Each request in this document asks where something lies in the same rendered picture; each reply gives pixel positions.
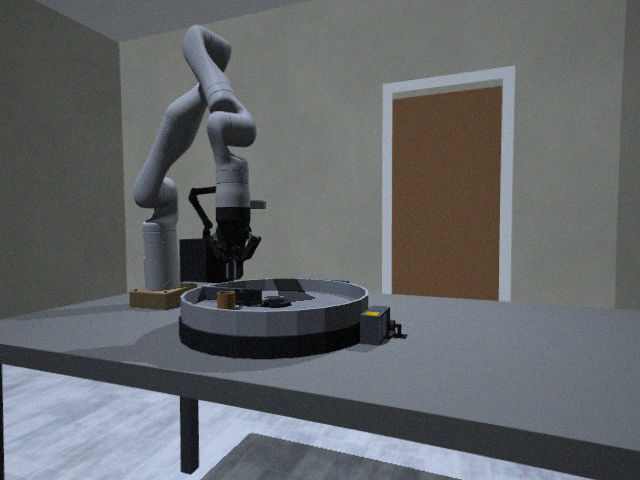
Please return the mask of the bronze bushing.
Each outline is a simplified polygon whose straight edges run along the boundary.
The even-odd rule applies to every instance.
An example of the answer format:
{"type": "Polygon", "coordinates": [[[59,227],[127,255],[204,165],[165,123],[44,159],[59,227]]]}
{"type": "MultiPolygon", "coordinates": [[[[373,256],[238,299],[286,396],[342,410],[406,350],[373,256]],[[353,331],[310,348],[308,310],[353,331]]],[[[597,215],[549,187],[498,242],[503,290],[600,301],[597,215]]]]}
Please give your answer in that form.
{"type": "Polygon", "coordinates": [[[217,308],[235,310],[235,292],[234,291],[218,292],[217,308]]]}

